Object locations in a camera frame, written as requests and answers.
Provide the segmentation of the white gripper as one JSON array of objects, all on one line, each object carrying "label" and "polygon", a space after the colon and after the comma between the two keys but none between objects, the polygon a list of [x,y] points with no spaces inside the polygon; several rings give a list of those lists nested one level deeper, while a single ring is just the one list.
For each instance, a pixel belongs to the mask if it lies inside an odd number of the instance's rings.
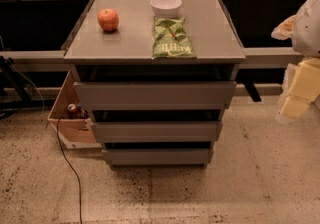
[{"label": "white gripper", "polygon": [[281,107],[280,114],[298,119],[308,109],[309,104],[320,95],[320,60],[304,59],[295,70],[289,95]]}]

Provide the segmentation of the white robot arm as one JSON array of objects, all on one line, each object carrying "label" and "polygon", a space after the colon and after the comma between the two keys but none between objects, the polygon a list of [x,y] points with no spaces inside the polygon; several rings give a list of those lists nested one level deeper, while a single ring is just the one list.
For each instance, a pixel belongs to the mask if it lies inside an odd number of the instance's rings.
[{"label": "white robot arm", "polygon": [[290,123],[320,96],[320,0],[307,0],[295,15],[272,31],[271,37],[291,39],[293,50],[304,56],[296,66],[288,66],[285,73],[277,119]]}]

